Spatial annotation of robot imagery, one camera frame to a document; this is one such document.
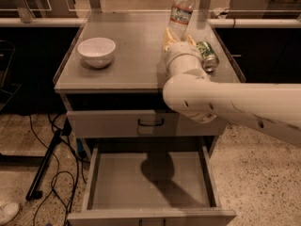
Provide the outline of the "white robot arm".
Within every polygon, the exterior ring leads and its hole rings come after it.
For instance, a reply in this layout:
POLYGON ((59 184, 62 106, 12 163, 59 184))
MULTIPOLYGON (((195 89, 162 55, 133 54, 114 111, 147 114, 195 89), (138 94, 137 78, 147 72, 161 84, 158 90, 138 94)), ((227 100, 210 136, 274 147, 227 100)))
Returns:
POLYGON ((172 110, 199 123, 219 117, 301 146, 300 85, 213 82, 193 38, 177 41, 169 30, 163 55, 168 74, 163 98, 172 110))

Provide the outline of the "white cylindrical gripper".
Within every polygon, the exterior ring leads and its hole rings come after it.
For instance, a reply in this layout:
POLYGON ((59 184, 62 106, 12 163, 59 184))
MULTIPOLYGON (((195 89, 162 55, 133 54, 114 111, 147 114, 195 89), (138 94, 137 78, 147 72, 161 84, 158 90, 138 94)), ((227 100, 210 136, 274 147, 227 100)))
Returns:
POLYGON ((189 73, 208 79, 207 73, 202 68, 202 57, 196 47, 194 39, 187 34, 186 40, 178 41, 173 38, 167 27, 163 34, 163 59, 169 77, 182 73, 189 73))

